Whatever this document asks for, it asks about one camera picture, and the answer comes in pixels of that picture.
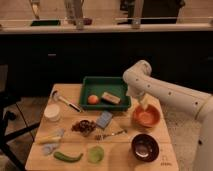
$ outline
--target fork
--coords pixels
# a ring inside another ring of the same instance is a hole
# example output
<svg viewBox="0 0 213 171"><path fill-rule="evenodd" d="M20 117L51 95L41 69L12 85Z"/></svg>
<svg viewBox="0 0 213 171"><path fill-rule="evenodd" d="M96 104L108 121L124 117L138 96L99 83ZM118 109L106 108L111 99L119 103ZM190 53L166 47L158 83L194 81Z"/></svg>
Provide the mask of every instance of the fork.
<svg viewBox="0 0 213 171"><path fill-rule="evenodd" d="M104 139L107 138L107 137L119 135L119 134L122 134L122 133L127 133L127 130L126 130L126 129L123 129L123 130L121 130L121 131L113 132L113 133L111 133L111 134L98 134L98 135L95 135L95 139L96 139L96 140L104 140Z"/></svg>

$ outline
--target white cup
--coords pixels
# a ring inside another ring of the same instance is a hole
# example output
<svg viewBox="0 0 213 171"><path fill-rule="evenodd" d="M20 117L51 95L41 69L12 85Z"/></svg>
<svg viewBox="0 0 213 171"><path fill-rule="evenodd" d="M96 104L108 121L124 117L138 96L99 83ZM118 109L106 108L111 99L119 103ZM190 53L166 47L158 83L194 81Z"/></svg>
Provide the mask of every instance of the white cup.
<svg viewBox="0 0 213 171"><path fill-rule="evenodd" d="M44 110L44 116L47 120L56 122L60 119L60 107L57 104L50 104Z"/></svg>

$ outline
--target green tray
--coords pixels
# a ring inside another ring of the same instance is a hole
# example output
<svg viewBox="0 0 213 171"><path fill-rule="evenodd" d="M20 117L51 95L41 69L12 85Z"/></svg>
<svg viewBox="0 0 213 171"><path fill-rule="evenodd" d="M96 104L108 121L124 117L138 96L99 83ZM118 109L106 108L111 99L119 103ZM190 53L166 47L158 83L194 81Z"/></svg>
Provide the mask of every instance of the green tray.
<svg viewBox="0 0 213 171"><path fill-rule="evenodd" d="M87 103L88 96L95 94L101 98L101 95L105 91L121 98L121 102L118 105L110 104L102 100L100 100L97 105ZM125 111L131 106L131 100L130 97L126 96L126 91L127 85L121 77L85 77L79 105L84 110Z"/></svg>
<svg viewBox="0 0 213 171"><path fill-rule="evenodd" d="M58 26L61 25L60 20L35 20L30 26Z"/></svg>

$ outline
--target chair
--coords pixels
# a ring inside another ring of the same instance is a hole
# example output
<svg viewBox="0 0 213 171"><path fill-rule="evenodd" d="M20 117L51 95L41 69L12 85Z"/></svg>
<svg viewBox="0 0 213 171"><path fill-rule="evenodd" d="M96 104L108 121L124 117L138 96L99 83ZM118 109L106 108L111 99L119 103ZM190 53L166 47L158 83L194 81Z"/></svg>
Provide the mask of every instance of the chair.
<svg viewBox="0 0 213 171"><path fill-rule="evenodd" d="M25 170L24 165L10 150L10 147L7 144L7 142L27 132L30 133L32 139L34 140L34 137L30 131L37 128L39 126L39 123L28 126L21 109L17 104L17 102L21 100L20 96L18 96L17 94L6 88L7 71L8 71L7 65L0 65L0 149L20 170ZM14 104L16 105L18 111L20 112L26 127L5 135L5 131L8 126L8 121L14 120L16 118L16 115L10 111L6 111L4 114L4 108Z"/></svg>

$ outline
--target green lime slice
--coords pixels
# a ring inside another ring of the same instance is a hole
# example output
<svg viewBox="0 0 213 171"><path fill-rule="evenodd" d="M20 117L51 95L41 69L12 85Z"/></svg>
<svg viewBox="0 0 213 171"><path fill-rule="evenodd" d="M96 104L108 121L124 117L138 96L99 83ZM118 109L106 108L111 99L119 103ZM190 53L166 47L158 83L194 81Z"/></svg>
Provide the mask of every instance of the green lime slice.
<svg viewBox="0 0 213 171"><path fill-rule="evenodd" d="M90 163L99 163L104 158L104 149L100 146L94 146L88 150L88 161Z"/></svg>

